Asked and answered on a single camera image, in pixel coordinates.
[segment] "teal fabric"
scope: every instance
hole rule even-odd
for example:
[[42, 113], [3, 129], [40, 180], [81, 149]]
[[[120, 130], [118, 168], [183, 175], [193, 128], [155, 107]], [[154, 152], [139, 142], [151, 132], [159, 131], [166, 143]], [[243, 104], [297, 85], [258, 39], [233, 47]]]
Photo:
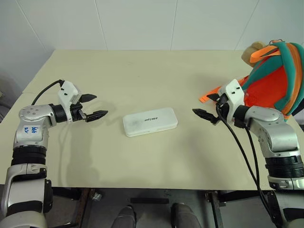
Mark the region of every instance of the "teal fabric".
[[285, 42], [273, 43], [272, 45], [277, 46], [280, 49], [281, 57], [284, 65], [284, 69], [287, 76], [287, 91], [285, 97], [275, 103], [275, 108], [277, 110], [282, 110], [286, 104], [289, 102], [294, 86], [295, 86], [295, 65], [292, 58], [292, 55], [289, 51]]
[[248, 80], [242, 86], [243, 90], [248, 89], [250, 84], [276, 71], [283, 64], [281, 56], [272, 56], [266, 62], [264, 62], [260, 67], [258, 67], [261, 61], [262, 60], [257, 62], [255, 67], [251, 71]]
[[299, 45], [299, 44], [295, 44], [295, 43], [291, 43], [292, 45], [294, 45], [299, 52], [300, 58], [301, 58], [301, 62], [302, 62], [302, 83], [301, 83], [301, 87], [300, 87], [300, 91], [298, 94], [298, 97], [296, 98], [294, 105], [292, 106], [292, 108], [290, 109], [290, 111], [287, 113], [287, 115], [290, 115], [300, 104], [300, 102], [304, 99], [304, 48]]

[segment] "orange fabric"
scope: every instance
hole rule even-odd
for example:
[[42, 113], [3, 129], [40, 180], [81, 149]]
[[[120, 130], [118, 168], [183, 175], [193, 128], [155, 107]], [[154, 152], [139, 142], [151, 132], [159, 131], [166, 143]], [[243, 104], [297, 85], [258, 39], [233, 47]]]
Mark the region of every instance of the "orange fabric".
[[246, 106], [274, 108], [274, 104], [285, 96], [287, 77], [281, 66], [271, 74], [252, 83], [246, 90], [244, 102]]
[[301, 83], [302, 83], [302, 63], [301, 63], [301, 57], [299, 55], [298, 49], [292, 45], [292, 44], [287, 44], [287, 47], [290, 50], [290, 53], [293, 57], [293, 61], [294, 61], [294, 66], [295, 66], [295, 82], [294, 82], [294, 90], [293, 90], [293, 94], [290, 98], [290, 100], [288, 101], [288, 103], [286, 104], [286, 106], [282, 109], [282, 113], [284, 115], [286, 115], [290, 109], [293, 107], [296, 98], [298, 97], [300, 88], [301, 88]]
[[[248, 76], [238, 80], [238, 83], [242, 86], [248, 79]], [[218, 93], [218, 90], [221, 88], [222, 86], [219, 86], [209, 92], [207, 92], [205, 95], [203, 95], [199, 100], [202, 102], [202, 103], [205, 103], [206, 101], [209, 100], [209, 98], [207, 97], [207, 95], [209, 94], [217, 94]]]
[[265, 48], [258, 50], [254, 53], [251, 54], [250, 56], [250, 62], [251, 63], [256, 63], [260, 60], [262, 60], [263, 58], [267, 57], [267, 56], [279, 56], [281, 55], [280, 51], [278, 50], [278, 48], [276, 46], [266, 46]]

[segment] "floor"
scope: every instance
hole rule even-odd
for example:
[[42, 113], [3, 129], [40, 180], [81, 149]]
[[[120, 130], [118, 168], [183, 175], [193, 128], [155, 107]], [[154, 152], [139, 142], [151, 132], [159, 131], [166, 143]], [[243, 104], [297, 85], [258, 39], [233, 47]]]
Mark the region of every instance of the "floor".
[[[92, 201], [88, 220], [83, 228], [110, 228], [120, 209], [130, 204], [131, 197], [168, 198], [169, 204], [133, 204], [137, 213], [137, 228], [171, 228], [170, 207], [175, 202], [189, 205], [202, 228], [214, 228], [211, 204], [203, 191], [147, 190], [147, 189], [97, 189], [100, 201]], [[77, 201], [54, 197], [52, 210], [46, 214], [49, 227], [66, 224], [75, 215]], [[224, 228], [275, 228], [259, 198], [229, 202], [221, 207]]]

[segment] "beige tabletop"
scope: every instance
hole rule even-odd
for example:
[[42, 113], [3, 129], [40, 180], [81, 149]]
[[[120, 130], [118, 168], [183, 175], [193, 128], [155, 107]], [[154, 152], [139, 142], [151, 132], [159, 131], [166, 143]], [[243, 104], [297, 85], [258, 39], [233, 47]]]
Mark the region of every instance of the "beige tabletop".
[[[100, 120], [59, 123], [49, 130], [47, 177], [53, 186], [101, 188], [166, 188], [254, 190], [241, 152], [223, 123], [213, 126], [192, 108], [215, 113], [214, 104], [202, 104], [205, 92], [246, 76], [251, 67], [241, 51], [84, 51], [58, 50], [0, 124], [0, 183], [12, 157], [19, 110], [51, 82], [69, 80], [83, 93], [97, 95], [84, 111], [108, 110]], [[37, 104], [58, 103], [58, 86]], [[177, 128], [136, 137], [124, 134], [126, 114], [172, 107]], [[304, 148], [304, 134], [288, 123]], [[246, 133], [233, 127], [254, 166]], [[261, 187], [270, 189], [257, 138]]]

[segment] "wall tile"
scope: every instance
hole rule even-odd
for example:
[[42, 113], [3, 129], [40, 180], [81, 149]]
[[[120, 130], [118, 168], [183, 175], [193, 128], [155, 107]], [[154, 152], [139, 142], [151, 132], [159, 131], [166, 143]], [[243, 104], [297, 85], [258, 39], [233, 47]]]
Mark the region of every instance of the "wall tile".
[[106, 49], [94, 0], [19, 0], [47, 50]]
[[12, 104], [51, 53], [45, 51], [18, 4], [0, 1], [0, 90]]
[[234, 50], [257, 0], [178, 0], [172, 49]]
[[109, 49], [170, 49], [176, 0], [96, 2]]
[[245, 49], [251, 43], [273, 39], [303, 42], [303, 0], [260, 0], [237, 46]]

